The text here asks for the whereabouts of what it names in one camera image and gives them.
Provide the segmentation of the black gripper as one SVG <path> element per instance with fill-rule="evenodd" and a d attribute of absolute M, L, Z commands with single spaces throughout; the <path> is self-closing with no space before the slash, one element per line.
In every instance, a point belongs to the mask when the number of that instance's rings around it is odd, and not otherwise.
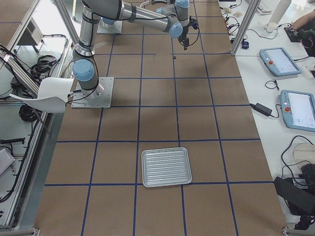
<path fill-rule="evenodd" d="M 187 34 L 189 32 L 189 28 L 192 27 L 194 30 L 198 30 L 198 21 L 195 18 L 189 16 L 189 23 L 183 27 L 183 33 L 180 37 L 178 37 L 178 42 L 183 46 L 184 51 L 188 49 L 189 46 L 193 45 L 197 40 L 198 36 L 193 43 L 189 43 L 189 38 Z"/>

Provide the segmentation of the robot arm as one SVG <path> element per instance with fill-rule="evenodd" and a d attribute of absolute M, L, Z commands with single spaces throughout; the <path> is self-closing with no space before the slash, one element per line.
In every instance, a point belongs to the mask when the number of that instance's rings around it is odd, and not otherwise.
<path fill-rule="evenodd" d="M 100 77 L 94 59 L 97 33 L 120 34 L 122 22 L 141 24 L 168 33 L 178 39 L 184 49 L 191 45 L 187 37 L 190 27 L 199 29 L 189 15 L 189 1 L 175 0 L 156 11 L 144 9 L 122 0 L 84 0 L 81 31 L 73 52 L 72 73 L 78 81 L 73 92 L 75 108 L 109 108 L 114 79 Z"/>

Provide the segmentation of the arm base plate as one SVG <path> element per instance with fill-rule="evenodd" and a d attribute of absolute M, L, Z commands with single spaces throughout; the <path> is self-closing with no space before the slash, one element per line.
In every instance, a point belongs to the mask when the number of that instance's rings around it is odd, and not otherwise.
<path fill-rule="evenodd" d="M 91 91 L 81 89 L 77 82 L 76 90 L 80 90 L 80 92 L 74 94 L 74 102 L 71 103 L 71 107 L 74 109 L 110 108 L 113 86 L 114 77 L 99 77 L 96 90 L 89 95 Z"/>
<path fill-rule="evenodd" d="M 122 24 L 122 21 L 116 21 L 113 24 L 107 24 L 103 20 L 100 20 L 97 34 L 121 34 Z"/>

